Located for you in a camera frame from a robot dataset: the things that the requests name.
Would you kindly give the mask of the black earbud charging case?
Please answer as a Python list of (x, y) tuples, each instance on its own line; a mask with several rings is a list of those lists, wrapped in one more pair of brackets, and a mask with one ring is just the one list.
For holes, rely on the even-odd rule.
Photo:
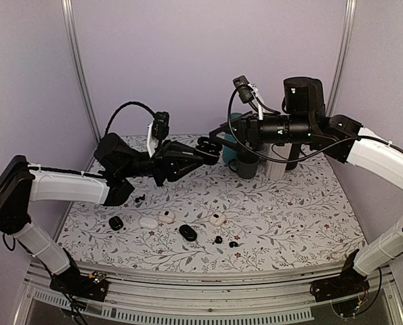
[(205, 165), (215, 165), (219, 161), (223, 146), (213, 142), (209, 137), (200, 137), (197, 139), (195, 152), (199, 155)]

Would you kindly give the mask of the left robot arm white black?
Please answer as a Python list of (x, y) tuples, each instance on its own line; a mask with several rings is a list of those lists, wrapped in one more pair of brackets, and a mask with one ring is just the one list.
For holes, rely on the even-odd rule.
[(106, 135), (94, 156), (103, 167), (99, 175), (81, 171), (47, 170), (17, 155), (0, 176), (0, 232), (11, 235), (39, 259), (71, 294), (85, 288), (68, 253), (28, 214), (30, 202), (41, 200), (89, 202), (105, 207), (124, 204), (134, 187), (130, 177), (152, 177), (158, 186), (177, 181), (205, 163), (196, 148), (179, 142), (157, 142), (155, 150), (131, 148), (116, 133)]

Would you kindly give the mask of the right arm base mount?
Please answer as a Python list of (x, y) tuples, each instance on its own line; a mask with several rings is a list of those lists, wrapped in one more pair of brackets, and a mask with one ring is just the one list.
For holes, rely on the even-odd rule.
[(314, 280), (311, 283), (310, 294), (316, 302), (358, 294), (370, 288), (367, 276), (362, 276), (353, 268), (358, 251), (356, 249), (347, 257), (338, 276)]

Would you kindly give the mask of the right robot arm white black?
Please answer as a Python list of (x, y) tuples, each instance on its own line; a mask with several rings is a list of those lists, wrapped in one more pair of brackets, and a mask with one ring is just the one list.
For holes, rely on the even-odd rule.
[[(209, 133), (210, 139), (235, 151), (256, 153), (261, 144), (310, 147), (327, 156), (366, 169), (403, 190), (403, 149), (381, 139), (358, 121), (345, 115), (327, 116), (322, 82), (311, 77), (283, 81), (282, 112), (270, 111), (259, 102), (248, 112)], [(352, 253), (335, 280), (335, 290), (349, 295), (361, 278), (403, 253), (403, 216), (388, 231)]]

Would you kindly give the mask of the cream earbud case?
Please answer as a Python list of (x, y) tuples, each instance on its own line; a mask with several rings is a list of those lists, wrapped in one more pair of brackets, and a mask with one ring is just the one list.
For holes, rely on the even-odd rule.
[(221, 226), (226, 221), (226, 216), (221, 213), (214, 213), (209, 218), (209, 223), (214, 227)]

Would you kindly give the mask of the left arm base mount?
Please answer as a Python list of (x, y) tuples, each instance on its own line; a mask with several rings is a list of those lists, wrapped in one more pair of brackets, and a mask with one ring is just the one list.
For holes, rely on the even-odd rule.
[(84, 299), (104, 302), (108, 293), (109, 281), (96, 282), (89, 276), (83, 276), (78, 271), (69, 269), (51, 277), (49, 287), (66, 295), (73, 295)]

